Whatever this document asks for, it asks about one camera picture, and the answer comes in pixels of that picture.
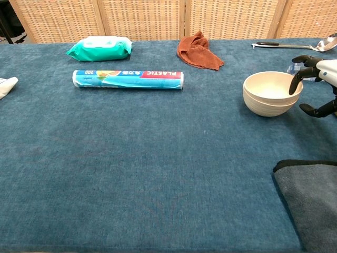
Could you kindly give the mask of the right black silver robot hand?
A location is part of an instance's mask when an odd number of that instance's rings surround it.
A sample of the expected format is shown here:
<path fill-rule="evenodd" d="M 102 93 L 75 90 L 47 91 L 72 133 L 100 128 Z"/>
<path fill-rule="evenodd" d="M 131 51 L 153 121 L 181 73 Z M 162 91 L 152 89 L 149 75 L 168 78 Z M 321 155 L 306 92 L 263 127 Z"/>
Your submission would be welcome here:
<path fill-rule="evenodd" d="M 336 59 L 325 60 L 309 55 L 300 55 L 292 59 L 293 63 L 303 63 L 305 69 L 299 70 L 293 77 L 289 95 L 292 95 L 298 84 L 304 78 L 314 77 L 315 82 L 324 81 L 331 85 L 333 94 L 336 95 Z M 323 118 L 336 112 L 336 98 L 318 109 L 313 108 L 308 104 L 300 104 L 300 108 L 307 115 L 315 118 Z"/>

